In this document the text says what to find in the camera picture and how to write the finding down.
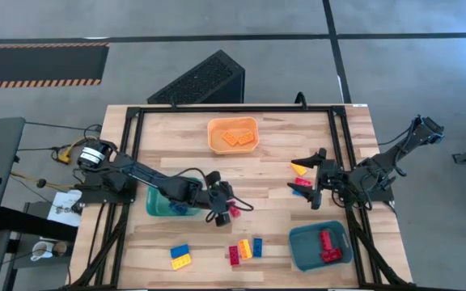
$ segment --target wooden tabletop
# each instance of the wooden tabletop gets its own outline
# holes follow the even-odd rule
[[[102,139],[120,146],[126,108],[108,107]],[[346,112],[357,160],[378,153],[368,107],[347,105]],[[232,116],[255,118],[260,143],[250,154],[213,154],[208,147],[206,126],[213,118]],[[345,165],[349,165],[339,120],[337,127]],[[129,153],[132,139],[133,134],[128,143]],[[332,202],[330,192],[323,192],[319,210],[311,210],[309,203],[293,195],[286,186],[296,177],[290,160],[309,157],[320,147],[327,149],[328,158],[334,158],[328,118],[322,112],[148,113],[142,127],[139,162],[167,175],[187,167],[199,167],[205,173],[220,171],[222,180],[230,182],[235,194],[255,210],[242,212],[241,217],[232,218],[230,225],[220,228],[213,222],[204,222],[207,211],[195,217],[152,217],[146,213],[146,186],[140,186],[137,200],[130,208],[118,288],[357,287],[353,260],[350,264],[300,272],[290,256],[289,231],[295,227],[336,220],[347,229],[345,211]],[[304,178],[314,180],[315,171],[309,170]],[[83,210],[70,265],[74,280],[87,266],[99,210],[99,205]],[[107,207],[93,256],[100,248],[106,212]],[[399,276],[411,280],[393,212],[382,203],[374,203],[369,219],[377,249]],[[263,257],[241,260],[240,266],[232,267],[228,247],[244,238],[252,243],[254,237],[263,238]],[[173,271],[170,249],[185,243],[190,246],[192,263]],[[366,251],[362,251],[362,256],[366,280],[371,281]],[[112,259],[108,259],[104,282],[109,282],[111,269]]]

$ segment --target black box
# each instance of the black box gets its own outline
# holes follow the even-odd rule
[[[166,85],[148,104],[243,103],[245,70],[218,50],[190,71]]]

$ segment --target orange container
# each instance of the orange container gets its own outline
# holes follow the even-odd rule
[[[240,144],[230,145],[222,136],[228,132],[237,139],[252,133],[254,139]],[[258,124],[252,117],[216,118],[208,123],[208,146],[216,154],[246,154],[258,146]]]

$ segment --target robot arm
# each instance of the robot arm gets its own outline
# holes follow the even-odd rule
[[[345,205],[358,202],[360,205],[371,201],[392,200],[390,185],[395,177],[388,175],[394,170],[402,176],[403,172],[396,164],[418,146],[440,142],[444,138],[443,127],[429,117],[418,116],[404,132],[407,133],[401,141],[382,154],[376,154],[360,162],[352,171],[342,171],[335,160],[326,159],[326,150],[310,158],[295,159],[292,163],[313,168],[318,166],[316,189],[288,183],[289,187],[302,193],[311,202],[313,209],[318,209],[321,190],[328,189],[338,192]]]
[[[112,154],[116,156],[111,162]],[[234,206],[228,201],[235,199],[235,195],[228,182],[220,181],[220,174],[217,171],[204,175],[197,168],[189,168],[177,175],[166,176],[134,161],[128,154],[117,151],[117,147],[110,141],[90,142],[83,149],[77,163],[82,171],[99,175],[102,183],[97,187],[106,191],[120,195],[126,189],[127,183],[135,179],[158,189],[159,193],[171,202],[211,210],[217,226],[224,226],[230,222],[228,209]],[[198,180],[180,176],[186,171],[199,171],[205,185]]]

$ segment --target teal tray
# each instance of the teal tray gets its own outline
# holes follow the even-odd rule
[[[339,247],[343,257],[335,262],[325,263],[321,259],[323,247],[320,241],[320,231],[330,230],[330,241],[333,247]],[[345,228],[339,221],[327,221],[309,226],[300,226],[289,233],[289,246],[292,260],[298,269],[306,272],[315,268],[349,263],[354,256],[348,243]]]
[[[180,214],[170,209],[170,200],[161,195],[158,189],[148,187],[146,191],[146,212],[151,216],[193,216],[199,213],[200,209],[188,208],[185,214]]]

